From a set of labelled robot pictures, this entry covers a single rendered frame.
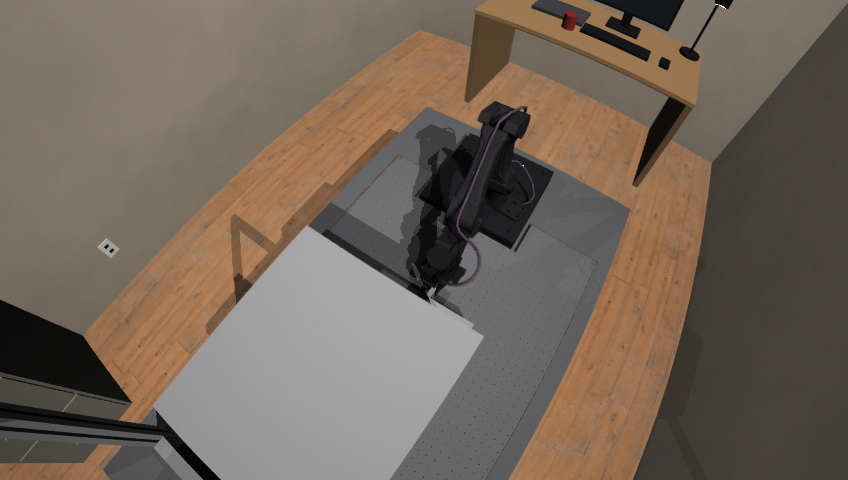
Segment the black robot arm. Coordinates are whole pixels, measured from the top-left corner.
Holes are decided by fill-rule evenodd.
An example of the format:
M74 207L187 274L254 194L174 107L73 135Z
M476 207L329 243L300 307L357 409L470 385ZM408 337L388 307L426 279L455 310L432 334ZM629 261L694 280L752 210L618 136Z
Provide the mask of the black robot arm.
M468 239L473 238L483 226L485 217L481 214L484 203L514 222L518 222L527 210L525 204L509 194L515 186L511 164L514 142L524 136L531 115L518 110L502 121L497 129L494 128L498 120L513 110L494 101L479 114L477 121L483 125L476 153L465 179L446 210L442 223L446 227L428 250L428 262L420 275L423 284L429 288L435 288L439 282L434 283L434 277L441 279L445 275L451 279L460 265L462 257L455 258L463 254L467 241L458 233L456 219L466 197L468 200L459 227Z

